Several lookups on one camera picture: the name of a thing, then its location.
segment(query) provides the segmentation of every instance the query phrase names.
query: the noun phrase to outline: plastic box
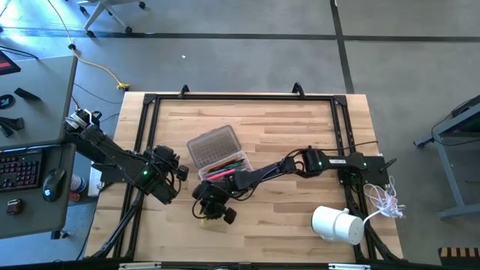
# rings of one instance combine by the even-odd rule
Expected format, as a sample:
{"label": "plastic box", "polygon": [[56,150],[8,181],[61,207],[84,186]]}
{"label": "plastic box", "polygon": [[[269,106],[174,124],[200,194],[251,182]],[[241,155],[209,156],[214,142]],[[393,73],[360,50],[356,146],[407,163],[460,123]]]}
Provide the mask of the plastic box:
{"label": "plastic box", "polygon": [[219,127],[187,142],[188,151],[199,168],[199,177],[206,179],[206,172],[229,159],[244,159],[243,167],[252,171],[253,168],[247,155],[242,151],[239,139],[231,125]]}

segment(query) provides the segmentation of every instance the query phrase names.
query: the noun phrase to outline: pink marker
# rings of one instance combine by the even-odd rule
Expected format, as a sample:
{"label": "pink marker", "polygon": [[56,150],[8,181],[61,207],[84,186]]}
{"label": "pink marker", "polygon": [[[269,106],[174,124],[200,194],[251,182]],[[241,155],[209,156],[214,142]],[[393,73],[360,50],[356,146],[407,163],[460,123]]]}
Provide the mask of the pink marker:
{"label": "pink marker", "polygon": [[222,177],[222,176],[228,176],[228,175],[231,175],[231,174],[234,173],[234,172],[235,172],[234,169],[229,169],[229,170],[227,170],[227,171],[225,171],[225,172],[220,172],[220,173],[218,173],[218,174],[216,174],[216,175],[209,176],[209,177],[207,177],[207,180],[219,179],[219,178]]}

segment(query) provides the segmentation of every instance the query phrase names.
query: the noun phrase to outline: computer mouse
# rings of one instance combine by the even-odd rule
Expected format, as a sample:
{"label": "computer mouse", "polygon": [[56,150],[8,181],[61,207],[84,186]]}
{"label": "computer mouse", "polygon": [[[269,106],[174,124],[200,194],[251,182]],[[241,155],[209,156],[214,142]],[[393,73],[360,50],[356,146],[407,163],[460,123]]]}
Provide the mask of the computer mouse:
{"label": "computer mouse", "polygon": [[65,181],[63,169],[50,170],[43,179],[42,194],[47,202],[55,202],[62,195],[63,182]]}

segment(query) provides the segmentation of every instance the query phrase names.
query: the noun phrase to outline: gray desk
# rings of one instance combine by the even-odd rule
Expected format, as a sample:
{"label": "gray desk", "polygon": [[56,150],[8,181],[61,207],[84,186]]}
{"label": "gray desk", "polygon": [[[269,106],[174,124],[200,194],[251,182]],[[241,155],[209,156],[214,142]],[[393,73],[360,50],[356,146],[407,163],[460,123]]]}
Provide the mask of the gray desk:
{"label": "gray desk", "polygon": [[[16,61],[22,70],[0,76],[0,93],[12,94],[15,104],[0,109],[0,116],[23,117],[25,128],[10,137],[0,136],[0,150],[60,143],[62,123],[68,113],[77,70],[77,58],[62,56],[40,60]],[[26,101],[14,94],[21,88],[42,101]]]}
{"label": "gray desk", "polygon": [[[55,202],[46,202],[40,188],[0,193],[0,239],[51,232],[63,228],[67,215],[75,150],[75,145],[72,143],[52,146],[43,150],[42,167],[44,172],[48,173],[59,167],[66,172],[61,196]],[[18,215],[7,215],[5,213],[7,202],[14,199],[24,201],[23,212]]]}
{"label": "gray desk", "polygon": [[[0,116],[23,117],[25,128],[14,131],[8,138],[0,134],[0,150],[62,143],[65,137],[62,124],[70,106],[77,58],[63,56],[16,63],[22,68],[19,73],[0,76],[1,93],[12,94],[16,99],[12,107],[0,110]],[[14,91],[19,87],[42,101],[27,101],[16,96]],[[63,191],[55,202],[44,201],[40,188],[0,193],[0,239],[63,228],[76,148],[67,143],[43,150],[41,179],[51,169],[61,167],[66,171]],[[23,212],[7,215],[7,202],[19,198],[25,202]]]}

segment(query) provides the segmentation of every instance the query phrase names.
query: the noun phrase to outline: office chair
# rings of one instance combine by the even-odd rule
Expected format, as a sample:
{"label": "office chair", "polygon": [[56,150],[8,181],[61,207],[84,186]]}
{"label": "office chair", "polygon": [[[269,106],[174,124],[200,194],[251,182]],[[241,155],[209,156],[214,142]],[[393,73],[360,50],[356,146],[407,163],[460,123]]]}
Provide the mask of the office chair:
{"label": "office chair", "polygon": [[[90,38],[95,38],[95,34],[93,31],[89,30],[90,25],[98,18],[98,16],[102,13],[102,11],[107,10],[108,14],[110,16],[113,16],[120,24],[123,25],[125,28],[125,33],[130,34],[132,32],[132,28],[127,26],[119,17],[119,15],[115,12],[113,9],[113,5],[119,5],[119,4],[126,4],[126,3],[131,3],[131,2],[136,2],[135,0],[88,0],[88,1],[78,1],[77,4],[80,6],[80,11],[82,11],[83,14],[87,14],[87,10],[84,8],[84,6],[96,6],[95,9],[93,10],[93,13],[90,15],[88,18],[87,22],[83,26],[85,31],[87,31],[87,35]],[[138,6],[141,9],[145,9],[145,3],[141,1]]]}

